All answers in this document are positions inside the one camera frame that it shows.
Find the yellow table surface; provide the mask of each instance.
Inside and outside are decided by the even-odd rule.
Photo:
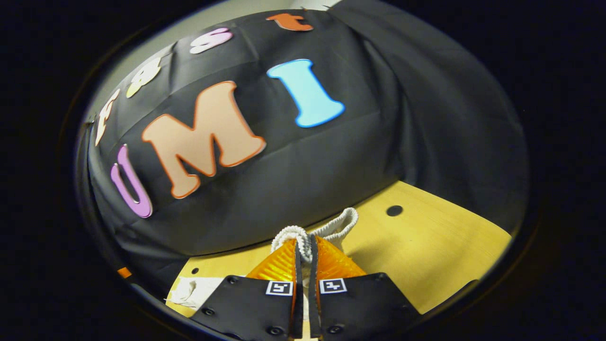
[[[404,210],[390,217],[386,210],[393,205]],[[479,215],[401,181],[354,208],[359,220],[345,237],[343,250],[367,273],[385,272],[421,314],[469,281],[480,279],[511,239]],[[319,228],[326,221],[307,230]],[[269,255],[270,243],[192,257],[179,276],[246,275]],[[199,269],[195,275],[191,274],[193,268]],[[179,281],[175,280],[171,290]],[[172,302],[166,304],[186,317],[195,313]]]

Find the orange soft gripper pad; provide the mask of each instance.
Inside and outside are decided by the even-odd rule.
[[[364,270],[335,245],[321,237],[315,237],[318,242],[317,280],[346,279],[366,275]]]
[[[263,259],[246,277],[260,280],[295,282],[296,239],[285,242],[279,249]]]

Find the screw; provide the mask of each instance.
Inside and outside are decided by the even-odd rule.
[[[343,327],[341,326],[332,326],[328,329],[329,334],[339,334],[343,331]]]
[[[284,331],[280,327],[271,327],[267,332],[271,335],[282,335],[284,333]]]

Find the blue letter i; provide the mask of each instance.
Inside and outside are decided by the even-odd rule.
[[[341,102],[331,99],[311,71],[309,59],[295,59],[267,70],[267,75],[279,78],[293,97],[299,116],[295,120],[299,127],[309,128],[326,123],[344,110]]]

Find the black cloth backdrop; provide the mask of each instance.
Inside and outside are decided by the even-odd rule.
[[[293,32],[265,20],[284,12],[314,29]],[[189,53],[192,40],[219,27],[232,39]],[[106,232],[161,291],[191,256],[269,240],[284,226],[322,220],[398,179],[508,232],[522,221],[528,161],[506,94],[459,44],[399,9],[344,0],[326,12],[257,13],[192,32],[150,59],[157,56],[160,73],[137,95],[124,96],[135,70],[116,85],[121,95],[99,146],[88,141],[88,157]],[[265,73],[299,58],[310,59],[330,97],[345,104],[341,116],[313,128],[295,125],[287,89]],[[191,126],[197,94],[227,80],[237,84],[239,109],[267,147],[239,166],[217,165],[214,177],[185,164],[202,184],[177,200],[141,132],[163,113]],[[110,179],[123,144],[154,207],[146,219]]]

